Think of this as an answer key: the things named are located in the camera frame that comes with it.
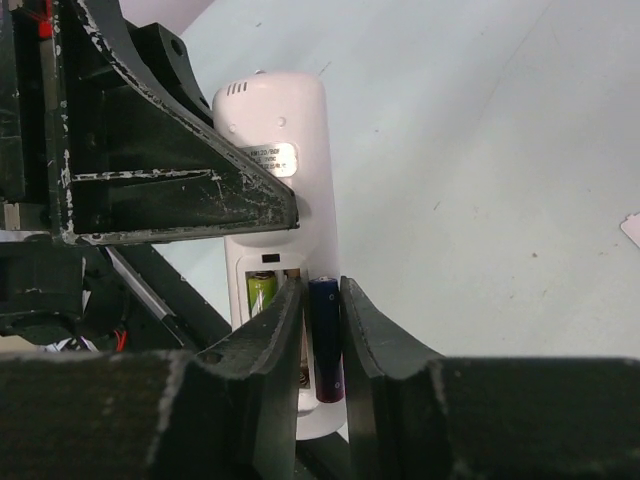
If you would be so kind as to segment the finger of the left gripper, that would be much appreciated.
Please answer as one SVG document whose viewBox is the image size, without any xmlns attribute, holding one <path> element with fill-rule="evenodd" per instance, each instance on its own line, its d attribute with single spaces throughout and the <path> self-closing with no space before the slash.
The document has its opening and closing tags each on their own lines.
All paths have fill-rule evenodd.
<svg viewBox="0 0 640 480">
<path fill-rule="evenodd" d="M 168 242 L 271 227 L 271 181 L 177 102 L 144 64 L 115 1 L 73 1 L 65 35 L 71 193 L 79 243 Z"/>
<path fill-rule="evenodd" d="M 159 23 L 127 29 L 144 64 L 183 107 L 213 126 L 211 108 L 195 78 L 184 42 Z"/>
</svg>

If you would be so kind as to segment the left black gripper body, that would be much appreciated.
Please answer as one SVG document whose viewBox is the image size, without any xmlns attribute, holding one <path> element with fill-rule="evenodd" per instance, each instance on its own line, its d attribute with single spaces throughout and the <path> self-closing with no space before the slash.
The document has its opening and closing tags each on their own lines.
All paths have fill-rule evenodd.
<svg viewBox="0 0 640 480">
<path fill-rule="evenodd" d="M 73 1 L 1 4 L 1 227 L 77 245 L 71 193 L 65 35 Z"/>
</svg>

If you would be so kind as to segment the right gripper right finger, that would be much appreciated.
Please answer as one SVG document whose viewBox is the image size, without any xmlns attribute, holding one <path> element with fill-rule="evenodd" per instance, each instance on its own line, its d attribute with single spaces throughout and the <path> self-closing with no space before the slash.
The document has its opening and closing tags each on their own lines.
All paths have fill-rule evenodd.
<svg viewBox="0 0 640 480">
<path fill-rule="evenodd" d="M 446 357 L 343 278 L 356 479 L 635 479 L 639 363 Z"/>
</svg>

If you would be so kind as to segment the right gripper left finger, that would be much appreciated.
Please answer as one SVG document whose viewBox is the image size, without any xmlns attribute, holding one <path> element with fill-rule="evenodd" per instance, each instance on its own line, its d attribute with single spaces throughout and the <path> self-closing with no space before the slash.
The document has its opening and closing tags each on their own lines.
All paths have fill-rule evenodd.
<svg viewBox="0 0 640 480">
<path fill-rule="evenodd" d="M 5 479 L 290 479 L 304 288 L 199 354 L 1 358 Z"/>
</svg>

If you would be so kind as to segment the green AAA battery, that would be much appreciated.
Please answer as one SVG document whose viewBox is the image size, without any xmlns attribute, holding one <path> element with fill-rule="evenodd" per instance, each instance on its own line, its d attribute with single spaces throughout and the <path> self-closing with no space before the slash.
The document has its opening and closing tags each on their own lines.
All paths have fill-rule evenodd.
<svg viewBox="0 0 640 480">
<path fill-rule="evenodd" d="M 247 279 L 249 314 L 254 317 L 266 309 L 278 291 L 274 271 L 253 272 Z"/>
</svg>

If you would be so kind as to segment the white remote control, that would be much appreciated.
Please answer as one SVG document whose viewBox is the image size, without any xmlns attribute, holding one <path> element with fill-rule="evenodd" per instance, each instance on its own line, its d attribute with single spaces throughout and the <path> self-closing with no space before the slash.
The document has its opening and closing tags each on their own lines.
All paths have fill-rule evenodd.
<svg viewBox="0 0 640 480">
<path fill-rule="evenodd" d="M 247 279 L 274 271 L 278 289 L 302 284 L 297 437 L 311 440 L 337 432 L 346 422 L 344 398 L 316 397 L 308 283 L 331 277 L 340 283 L 339 248 L 325 89 L 308 73 L 271 72 L 230 82 L 213 99 L 219 133 L 265 174 L 281 199 L 260 210 L 271 227 L 224 240 L 231 325 L 252 320 Z"/>
</svg>

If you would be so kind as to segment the blue purple AAA battery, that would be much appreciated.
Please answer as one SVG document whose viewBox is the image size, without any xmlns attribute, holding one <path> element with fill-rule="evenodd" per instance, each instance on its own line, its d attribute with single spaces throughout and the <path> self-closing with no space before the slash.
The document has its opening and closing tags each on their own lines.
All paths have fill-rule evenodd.
<svg viewBox="0 0 640 480">
<path fill-rule="evenodd" d="M 310 280 L 308 295 L 316 397 L 321 403 L 337 403 L 344 398 L 338 281 Z"/>
</svg>

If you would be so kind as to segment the white battery compartment cover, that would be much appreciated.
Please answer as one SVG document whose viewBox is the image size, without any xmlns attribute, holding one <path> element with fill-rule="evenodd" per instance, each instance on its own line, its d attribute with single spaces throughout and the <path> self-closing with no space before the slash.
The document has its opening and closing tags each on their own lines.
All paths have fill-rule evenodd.
<svg viewBox="0 0 640 480">
<path fill-rule="evenodd" d="M 629 214 L 620 224 L 621 231 L 636 246 L 640 247 L 640 213 Z"/>
</svg>

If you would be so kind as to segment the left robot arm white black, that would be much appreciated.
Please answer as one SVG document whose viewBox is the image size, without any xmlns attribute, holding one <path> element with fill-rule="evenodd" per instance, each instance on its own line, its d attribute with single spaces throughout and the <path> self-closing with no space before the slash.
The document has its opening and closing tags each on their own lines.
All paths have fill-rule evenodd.
<svg viewBox="0 0 640 480">
<path fill-rule="evenodd" d="M 1 332 L 204 348 L 230 326 L 156 245 L 289 230 L 293 191 L 225 140 L 179 37 L 116 1 L 1 5 Z"/>
</svg>

